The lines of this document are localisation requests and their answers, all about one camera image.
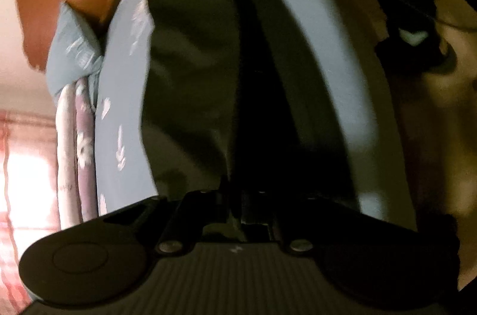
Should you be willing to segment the black drawstring pants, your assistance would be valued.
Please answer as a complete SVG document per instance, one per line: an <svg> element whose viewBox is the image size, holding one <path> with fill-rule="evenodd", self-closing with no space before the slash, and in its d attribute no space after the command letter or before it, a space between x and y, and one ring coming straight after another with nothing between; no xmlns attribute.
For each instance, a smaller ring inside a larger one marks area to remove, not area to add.
<svg viewBox="0 0 477 315"><path fill-rule="evenodd" d="M142 139L157 192L229 187L358 211L315 55L283 0L147 0Z"/></svg>

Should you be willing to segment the teal patterned bed sheet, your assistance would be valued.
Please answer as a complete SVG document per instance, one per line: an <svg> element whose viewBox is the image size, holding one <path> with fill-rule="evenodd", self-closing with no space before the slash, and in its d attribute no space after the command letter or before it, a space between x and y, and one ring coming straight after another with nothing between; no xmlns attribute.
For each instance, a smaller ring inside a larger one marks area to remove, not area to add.
<svg viewBox="0 0 477 315"><path fill-rule="evenodd" d="M416 225L389 90L344 0L285 0L315 55L349 151L363 213ZM96 175L106 213L154 194L140 119L153 21L147 0L121 0L111 20L96 113Z"/></svg>

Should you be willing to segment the pink purple folded quilt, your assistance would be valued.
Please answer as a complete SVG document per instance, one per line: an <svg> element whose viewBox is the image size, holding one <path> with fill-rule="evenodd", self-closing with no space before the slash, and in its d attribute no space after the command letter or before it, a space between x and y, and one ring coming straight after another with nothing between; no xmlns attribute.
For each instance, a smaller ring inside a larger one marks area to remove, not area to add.
<svg viewBox="0 0 477 315"><path fill-rule="evenodd" d="M88 81L80 78L60 92L56 111L58 211L62 229L95 219L94 110Z"/></svg>

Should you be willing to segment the pink striped curtain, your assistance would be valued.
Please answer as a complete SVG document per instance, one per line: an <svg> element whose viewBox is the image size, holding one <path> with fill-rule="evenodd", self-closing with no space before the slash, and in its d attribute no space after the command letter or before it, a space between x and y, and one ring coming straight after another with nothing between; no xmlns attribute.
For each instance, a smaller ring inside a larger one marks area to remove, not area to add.
<svg viewBox="0 0 477 315"><path fill-rule="evenodd" d="M18 263L32 243L60 229L53 119L1 111L1 313L30 303Z"/></svg>

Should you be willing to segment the teal pillow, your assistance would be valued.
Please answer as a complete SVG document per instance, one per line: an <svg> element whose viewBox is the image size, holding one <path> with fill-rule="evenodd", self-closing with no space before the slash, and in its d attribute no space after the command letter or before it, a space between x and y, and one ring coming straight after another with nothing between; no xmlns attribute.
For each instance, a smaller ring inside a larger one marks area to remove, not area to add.
<svg viewBox="0 0 477 315"><path fill-rule="evenodd" d="M45 70L49 94L58 101L64 86L86 78L91 105L96 106L102 65L103 51L89 23L61 2Z"/></svg>

